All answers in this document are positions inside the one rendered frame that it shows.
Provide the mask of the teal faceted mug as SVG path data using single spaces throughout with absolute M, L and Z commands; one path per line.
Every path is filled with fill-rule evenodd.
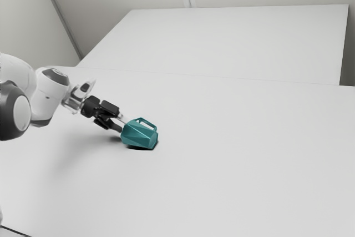
M 126 145 L 153 150 L 158 143 L 157 126 L 140 117 L 128 121 L 120 134 Z

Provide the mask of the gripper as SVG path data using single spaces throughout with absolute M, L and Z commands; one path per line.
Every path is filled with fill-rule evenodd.
M 114 130 L 121 133 L 123 128 L 118 124 L 114 123 L 110 118 L 98 117 L 99 115 L 107 115 L 112 117 L 119 124 L 125 125 L 131 121 L 131 117 L 119 111 L 119 107 L 110 102 L 103 100 L 100 101 L 99 98 L 91 95 L 84 102 L 80 110 L 81 115 L 86 118 L 96 117 L 93 122 L 105 130 Z

